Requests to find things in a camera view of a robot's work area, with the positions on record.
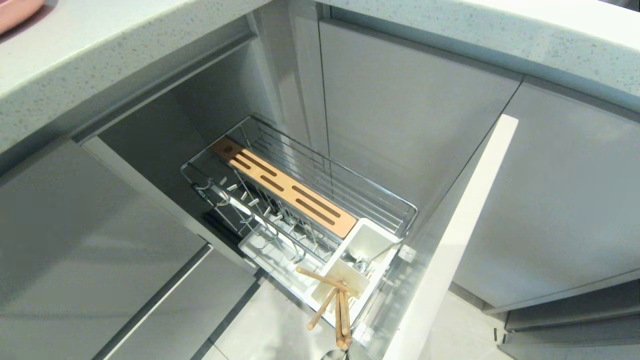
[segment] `tile floor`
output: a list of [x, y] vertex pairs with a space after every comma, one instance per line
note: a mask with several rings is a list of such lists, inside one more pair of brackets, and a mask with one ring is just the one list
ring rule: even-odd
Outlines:
[[[311, 311], [301, 309], [265, 281], [217, 339], [204, 360], [321, 360], [335, 349], [334, 330], [318, 323], [306, 330]], [[503, 323], [452, 293], [445, 297], [421, 360], [508, 360], [496, 348]]]

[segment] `gray cabinet panel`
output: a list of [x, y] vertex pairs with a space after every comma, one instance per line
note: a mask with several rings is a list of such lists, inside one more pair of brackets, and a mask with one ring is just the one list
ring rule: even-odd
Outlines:
[[203, 245], [72, 142], [0, 186], [0, 357], [89, 359]]
[[431, 213], [521, 77], [334, 20], [320, 35], [331, 156]]
[[115, 351], [111, 360], [190, 359], [255, 278], [213, 250]]
[[524, 83], [505, 109], [520, 124], [454, 278], [497, 308], [630, 281], [640, 268], [640, 116], [577, 96]]

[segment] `pink bowl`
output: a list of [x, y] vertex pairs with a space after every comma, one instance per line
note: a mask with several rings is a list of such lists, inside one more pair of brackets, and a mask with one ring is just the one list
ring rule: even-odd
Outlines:
[[32, 16], [45, 0], [0, 0], [0, 34]]

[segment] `gray speckled countertop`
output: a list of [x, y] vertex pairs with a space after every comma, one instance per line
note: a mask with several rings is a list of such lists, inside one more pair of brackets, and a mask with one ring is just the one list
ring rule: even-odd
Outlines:
[[0, 37], [0, 153], [150, 62], [268, 2], [48, 1], [54, 6], [44, 8], [39, 21]]
[[[0, 153], [269, 0], [49, 0], [0, 37]], [[595, 0], [322, 0], [559, 69], [640, 98], [640, 14]]]

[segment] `metal rack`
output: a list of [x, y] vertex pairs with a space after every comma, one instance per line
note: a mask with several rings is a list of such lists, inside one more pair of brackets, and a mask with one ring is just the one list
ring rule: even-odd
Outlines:
[[[402, 240], [417, 208], [382, 186], [315, 152], [266, 121], [246, 117], [227, 137], [352, 214], [368, 218]], [[207, 146], [180, 168], [191, 187], [227, 227], [244, 238], [254, 232], [289, 261], [306, 255], [325, 264], [342, 239], [231, 167]]]

